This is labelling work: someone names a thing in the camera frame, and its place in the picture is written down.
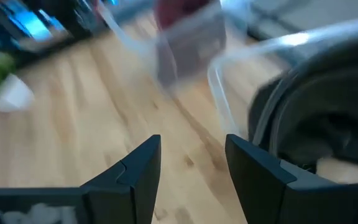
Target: red object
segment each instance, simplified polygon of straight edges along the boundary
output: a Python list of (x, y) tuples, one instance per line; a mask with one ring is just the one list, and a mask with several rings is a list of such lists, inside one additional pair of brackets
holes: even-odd
[(211, 0), (158, 0), (155, 17), (160, 28), (164, 30), (210, 2)]

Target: wood grain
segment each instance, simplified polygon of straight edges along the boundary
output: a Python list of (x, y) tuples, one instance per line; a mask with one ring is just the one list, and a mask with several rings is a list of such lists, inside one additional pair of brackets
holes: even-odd
[(162, 135), (153, 223), (245, 223), (206, 78), (170, 98), (112, 34), (19, 72), (35, 94), (0, 113), (0, 187), (77, 186)]

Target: plastic container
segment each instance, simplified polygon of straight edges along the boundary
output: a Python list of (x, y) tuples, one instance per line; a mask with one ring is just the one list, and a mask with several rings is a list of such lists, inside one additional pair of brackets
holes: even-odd
[(266, 40), (216, 57), (209, 66), (208, 81), (225, 132), (247, 139), (249, 108), (259, 87), (280, 74), (279, 85), (284, 80), (291, 82), (296, 77), (286, 76), (289, 69), (330, 45), (357, 38), (358, 20), (354, 20)]
[[(164, 11), (160, 1), (148, 2), (146, 5), (150, 6), (143, 9), (135, 7), (136, 4), (141, 3), (119, 6), (106, 3), (100, 4), (98, 10), (116, 37), (142, 58), (154, 80), (165, 90), (180, 86), (182, 81), (206, 77), (213, 57), (245, 44), (249, 0), (212, 1), (194, 13), (179, 16), (169, 25), (161, 15), (172, 15)], [(118, 15), (117, 7), (128, 11), (132, 8), (131, 19), (114, 17)]]
[(0, 111), (26, 110), (34, 101), (31, 89), (17, 76), (10, 74), (0, 86)]

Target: white object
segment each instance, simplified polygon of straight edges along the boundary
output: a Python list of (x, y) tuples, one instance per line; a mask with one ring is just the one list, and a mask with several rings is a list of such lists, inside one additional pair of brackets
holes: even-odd
[(358, 183), (358, 165), (332, 157), (319, 159), (316, 173), (339, 184)]
[(24, 110), (33, 100), (34, 94), (17, 76), (10, 74), (2, 82), (0, 86), (0, 111)]

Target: wooden table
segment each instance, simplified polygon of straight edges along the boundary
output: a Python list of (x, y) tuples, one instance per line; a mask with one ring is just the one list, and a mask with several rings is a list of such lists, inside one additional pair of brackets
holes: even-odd
[(206, 78), (169, 98), (138, 64), (106, 34), (20, 71), (35, 101), (0, 113), (0, 187), (81, 185), (161, 134), (153, 223), (245, 223)]

